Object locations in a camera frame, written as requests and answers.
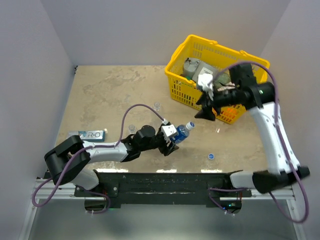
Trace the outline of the blue label Pocari bottle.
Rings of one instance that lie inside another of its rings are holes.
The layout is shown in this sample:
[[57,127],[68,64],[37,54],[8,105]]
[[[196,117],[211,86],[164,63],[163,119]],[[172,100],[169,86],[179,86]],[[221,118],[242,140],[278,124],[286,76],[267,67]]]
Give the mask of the blue label Pocari bottle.
[[190,129],[186,125],[181,124],[176,128],[176,130],[177,135],[171,138],[171,141],[175,144],[183,142],[190,135]]

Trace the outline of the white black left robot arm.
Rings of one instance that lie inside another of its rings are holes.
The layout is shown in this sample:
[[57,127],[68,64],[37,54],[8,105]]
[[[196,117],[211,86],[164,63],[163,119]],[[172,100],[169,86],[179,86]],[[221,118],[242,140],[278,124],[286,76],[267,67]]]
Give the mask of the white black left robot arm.
[[89,142],[72,135],[47,152],[44,156],[53,183],[56,186],[73,183],[86,189],[92,196],[99,196],[104,184],[97,173],[85,167],[89,163],[125,163],[140,157],[142,152],[158,149],[164,156],[178,149],[172,138],[178,134],[170,123],[162,124],[158,130],[144,125],[119,143]]

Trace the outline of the blue white cap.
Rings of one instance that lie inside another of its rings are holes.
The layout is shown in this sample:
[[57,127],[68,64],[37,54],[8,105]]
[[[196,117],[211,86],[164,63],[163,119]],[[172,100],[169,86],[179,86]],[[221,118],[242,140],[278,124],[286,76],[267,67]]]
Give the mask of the blue white cap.
[[215,158],[215,156],[212,154],[212,153],[210,153],[209,155],[208,155],[208,159],[209,160],[213,160]]

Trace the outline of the clear plastic bottle large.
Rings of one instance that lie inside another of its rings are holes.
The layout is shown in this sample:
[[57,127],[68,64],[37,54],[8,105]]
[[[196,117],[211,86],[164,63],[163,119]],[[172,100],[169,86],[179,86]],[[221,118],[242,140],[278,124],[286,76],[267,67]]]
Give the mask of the clear plastic bottle large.
[[153,104],[153,109],[156,110],[156,111],[160,111],[161,110],[161,104],[159,102],[155,102]]

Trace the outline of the Pocari Sweat bottle cap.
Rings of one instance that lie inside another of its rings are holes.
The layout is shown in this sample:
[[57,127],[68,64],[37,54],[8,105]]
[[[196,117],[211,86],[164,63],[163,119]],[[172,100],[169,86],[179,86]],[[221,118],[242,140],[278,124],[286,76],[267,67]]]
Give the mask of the Pocari Sweat bottle cap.
[[194,127],[195,127],[195,124],[194,124],[192,121],[190,121],[190,122],[188,122],[188,123],[186,124],[186,128],[187,128],[188,130],[193,129]]

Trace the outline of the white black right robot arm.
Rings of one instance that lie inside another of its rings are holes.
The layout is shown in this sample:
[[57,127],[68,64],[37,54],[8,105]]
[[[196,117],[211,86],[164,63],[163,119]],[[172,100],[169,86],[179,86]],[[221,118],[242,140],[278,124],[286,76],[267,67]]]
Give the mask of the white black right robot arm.
[[214,88],[219,73],[201,73],[197,77],[196,87],[202,95],[197,101],[201,109],[195,117],[214,121],[223,107],[242,105],[254,118],[265,150],[266,170],[240,170],[229,174],[222,189],[230,197],[244,188],[270,193],[310,176],[309,168],[300,165],[293,153],[284,130],[276,84],[257,83],[253,65],[253,62],[244,61],[227,67],[232,85],[225,91]]

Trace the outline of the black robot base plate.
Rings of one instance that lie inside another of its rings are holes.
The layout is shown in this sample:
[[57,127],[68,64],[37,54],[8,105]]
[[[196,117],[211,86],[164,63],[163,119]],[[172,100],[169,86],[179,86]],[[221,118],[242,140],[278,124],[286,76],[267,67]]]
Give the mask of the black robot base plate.
[[249,189],[236,191],[229,173],[98,173],[99,185],[85,192],[79,187],[74,191],[78,198],[85,198],[88,210],[103,208],[104,202],[93,201],[99,194],[106,194],[111,208],[122,205],[205,205],[214,208],[220,204],[233,213],[240,210],[242,200],[250,198]]

